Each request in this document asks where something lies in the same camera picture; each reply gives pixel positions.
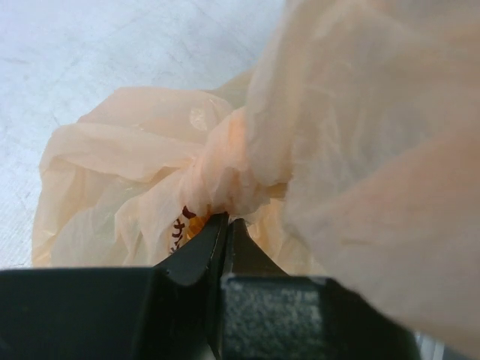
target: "plastic bag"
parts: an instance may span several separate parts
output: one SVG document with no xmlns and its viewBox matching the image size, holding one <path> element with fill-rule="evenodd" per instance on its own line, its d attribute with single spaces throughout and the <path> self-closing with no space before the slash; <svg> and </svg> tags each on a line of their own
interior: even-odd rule
<svg viewBox="0 0 480 360">
<path fill-rule="evenodd" d="M 479 18 L 476 0 L 290 0 L 244 110 L 118 91 L 46 149 L 34 264 L 153 264 L 185 206 L 254 212 L 287 271 L 320 273 L 308 243 L 387 316 L 480 357 Z"/>
<path fill-rule="evenodd" d="M 325 270 L 480 358 L 480 2 L 288 1 L 247 150 Z"/>
<path fill-rule="evenodd" d="M 46 147 L 34 266 L 153 265 L 212 212 L 228 211 L 250 214 L 253 238 L 284 269 L 317 273 L 307 248 L 281 228 L 282 202 L 269 204 L 275 188 L 251 177 L 244 132 L 242 110 L 214 95 L 119 89 Z"/>
</svg>

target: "white surface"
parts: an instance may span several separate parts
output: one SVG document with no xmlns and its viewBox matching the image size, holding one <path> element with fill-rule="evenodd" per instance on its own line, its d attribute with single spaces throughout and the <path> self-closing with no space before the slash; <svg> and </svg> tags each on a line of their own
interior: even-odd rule
<svg viewBox="0 0 480 360">
<path fill-rule="evenodd" d="M 120 86 L 212 88 L 250 67 L 281 0 L 0 0 L 0 268 L 28 266 L 38 163 Z"/>
<path fill-rule="evenodd" d="M 423 334 L 417 334 L 416 340 L 422 360 L 442 360 L 444 345 Z"/>
</svg>

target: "black tool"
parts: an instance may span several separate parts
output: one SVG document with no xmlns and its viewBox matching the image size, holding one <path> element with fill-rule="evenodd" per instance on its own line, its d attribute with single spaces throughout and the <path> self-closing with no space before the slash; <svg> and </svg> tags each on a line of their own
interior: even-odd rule
<svg viewBox="0 0 480 360">
<path fill-rule="evenodd" d="M 153 268 L 0 272 L 0 359 L 419 360 L 414 337 L 328 278 L 290 277 L 213 216 Z"/>
</svg>

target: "gray floor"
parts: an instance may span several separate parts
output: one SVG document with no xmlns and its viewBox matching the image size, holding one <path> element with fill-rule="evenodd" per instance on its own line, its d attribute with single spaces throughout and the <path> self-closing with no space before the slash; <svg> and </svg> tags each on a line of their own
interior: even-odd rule
<svg viewBox="0 0 480 360">
<path fill-rule="evenodd" d="M 282 0 L 0 0 L 0 268 L 28 266 L 50 134 L 120 86 L 194 89 L 250 67 Z"/>
</svg>

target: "translucent plastic bag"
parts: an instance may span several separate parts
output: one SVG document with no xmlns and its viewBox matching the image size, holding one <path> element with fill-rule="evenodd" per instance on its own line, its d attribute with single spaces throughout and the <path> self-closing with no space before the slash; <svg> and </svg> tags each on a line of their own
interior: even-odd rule
<svg viewBox="0 0 480 360">
<path fill-rule="evenodd" d="M 480 2 L 288 1 L 247 94 L 263 186 L 325 270 L 480 358 Z"/>
<path fill-rule="evenodd" d="M 306 243 L 480 358 L 479 19 L 476 0 L 290 0 L 244 109 L 235 81 L 117 91 L 47 146 L 34 264 L 153 264 L 227 210 L 287 271 L 321 272 Z"/>
<path fill-rule="evenodd" d="M 234 89 L 230 99 L 245 97 L 245 86 Z M 119 89 L 46 147 L 34 266 L 153 265 L 209 214 L 228 211 L 249 215 L 252 236 L 285 270 L 317 273 L 307 248 L 281 228 L 282 202 L 269 203 L 275 187 L 251 176 L 244 132 L 242 110 L 214 95 Z"/>
</svg>

